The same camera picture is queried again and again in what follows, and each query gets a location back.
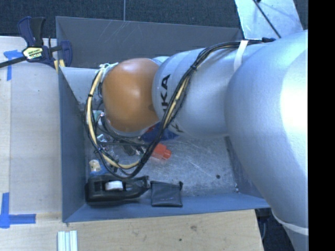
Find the blue clamp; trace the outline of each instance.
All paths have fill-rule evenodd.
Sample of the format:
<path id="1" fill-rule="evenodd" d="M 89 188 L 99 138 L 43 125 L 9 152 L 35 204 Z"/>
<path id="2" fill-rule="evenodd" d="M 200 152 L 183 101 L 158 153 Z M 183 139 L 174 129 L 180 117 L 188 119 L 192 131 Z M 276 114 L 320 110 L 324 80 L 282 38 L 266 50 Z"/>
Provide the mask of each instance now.
<path id="1" fill-rule="evenodd" d="M 35 224 L 36 214 L 9 214 L 9 192 L 2 194 L 2 206 L 0 214 L 0 228 L 8 229 L 15 224 Z"/>
<path id="2" fill-rule="evenodd" d="M 70 66 L 72 62 L 72 48 L 68 40 L 61 41 L 60 45 L 54 48 L 51 47 L 50 41 L 49 47 L 43 45 L 42 29 L 45 20 L 43 17 L 32 18 L 28 16 L 18 22 L 19 33 L 27 42 L 27 48 L 23 50 L 23 54 L 27 58 L 26 60 L 28 62 L 43 63 L 55 68 L 55 58 L 52 56 L 52 52 L 62 50 L 61 56 L 65 66 Z M 32 49 L 32 54 L 27 54 L 28 49 Z"/>

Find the blue tape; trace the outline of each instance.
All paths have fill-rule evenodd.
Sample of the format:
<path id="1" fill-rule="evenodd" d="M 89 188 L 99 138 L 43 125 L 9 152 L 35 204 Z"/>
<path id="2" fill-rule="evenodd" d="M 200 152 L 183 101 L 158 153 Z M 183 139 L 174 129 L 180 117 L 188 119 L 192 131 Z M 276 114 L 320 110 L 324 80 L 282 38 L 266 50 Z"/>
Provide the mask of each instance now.
<path id="1" fill-rule="evenodd" d="M 8 60 L 16 59 L 22 57 L 22 53 L 17 50 L 5 51 L 4 55 Z M 8 66 L 7 69 L 7 81 L 10 81 L 12 78 L 12 66 Z"/>
<path id="2" fill-rule="evenodd" d="M 9 192 L 2 194 L 2 205 L 0 214 L 0 228 L 7 229 L 15 224 L 35 224 L 36 214 L 9 214 Z"/>

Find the wooden table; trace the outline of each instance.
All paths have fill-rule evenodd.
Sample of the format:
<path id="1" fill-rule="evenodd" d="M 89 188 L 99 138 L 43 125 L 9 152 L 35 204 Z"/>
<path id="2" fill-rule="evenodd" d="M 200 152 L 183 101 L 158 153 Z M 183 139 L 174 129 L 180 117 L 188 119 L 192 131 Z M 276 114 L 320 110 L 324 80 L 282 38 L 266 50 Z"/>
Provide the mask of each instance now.
<path id="1" fill-rule="evenodd" d="M 4 51 L 24 47 L 22 38 L 0 37 L 0 62 L 6 61 Z M 24 62 L 20 69 L 24 66 L 35 65 Z M 12 82 L 6 77 L 7 68 L 0 69 L 0 198 L 10 191 L 12 159 Z M 41 212 L 37 213 L 35 224 L 0 229 L 0 250 L 56 250 L 57 232 L 71 230 L 77 230 L 80 251 L 264 250 L 254 210 L 70 224 L 61 221 L 59 211 Z"/>

